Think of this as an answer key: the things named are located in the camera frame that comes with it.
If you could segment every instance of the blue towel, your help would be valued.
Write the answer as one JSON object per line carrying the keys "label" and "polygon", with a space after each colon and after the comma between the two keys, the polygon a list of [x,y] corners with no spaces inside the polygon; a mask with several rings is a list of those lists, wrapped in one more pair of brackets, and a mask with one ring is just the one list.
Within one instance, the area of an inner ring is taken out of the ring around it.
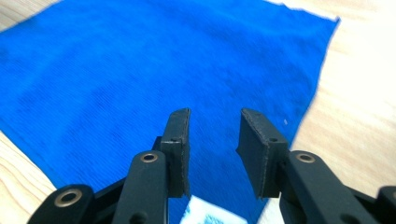
{"label": "blue towel", "polygon": [[65,0],[0,34],[0,129],[55,187],[99,190],[189,107],[191,193],[255,222],[240,110],[292,142],[336,24],[261,0]]}

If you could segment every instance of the blue microfiber cloth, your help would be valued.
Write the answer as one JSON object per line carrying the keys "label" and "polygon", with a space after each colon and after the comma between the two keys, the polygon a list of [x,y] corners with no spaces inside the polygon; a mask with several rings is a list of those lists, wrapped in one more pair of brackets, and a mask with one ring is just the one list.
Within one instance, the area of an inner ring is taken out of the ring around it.
{"label": "blue microfiber cloth", "polygon": [[240,110],[292,142],[336,24],[261,0],[65,0],[0,34],[0,129],[55,187],[97,191],[189,107],[191,193],[252,223]]}

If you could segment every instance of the wooden table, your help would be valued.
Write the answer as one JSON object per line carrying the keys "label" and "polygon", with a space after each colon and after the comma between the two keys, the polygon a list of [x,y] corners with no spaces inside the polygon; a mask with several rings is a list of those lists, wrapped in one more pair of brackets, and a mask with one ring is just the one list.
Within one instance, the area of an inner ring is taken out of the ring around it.
{"label": "wooden table", "polygon": [[[0,29],[53,2],[0,0]],[[341,18],[322,68],[317,96],[292,149],[316,153],[344,184],[371,196],[381,186],[396,185],[396,3],[282,2],[320,16]],[[2,134],[0,179],[1,224],[26,222],[55,189]],[[270,202],[262,220],[279,223],[276,201]]]}

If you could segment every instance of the wooden surface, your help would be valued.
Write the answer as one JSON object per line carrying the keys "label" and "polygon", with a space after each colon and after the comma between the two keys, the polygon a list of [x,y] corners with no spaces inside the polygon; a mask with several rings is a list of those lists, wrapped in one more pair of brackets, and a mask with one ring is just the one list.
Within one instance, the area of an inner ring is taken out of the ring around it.
{"label": "wooden surface", "polygon": [[[0,0],[0,29],[52,2]],[[317,96],[292,149],[316,153],[344,184],[371,196],[381,186],[396,185],[396,3],[282,2],[341,18]],[[0,140],[0,223],[24,223],[54,187],[3,135]],[[279,214],[276,201],[272,201],[262,222],[279,223]]]}

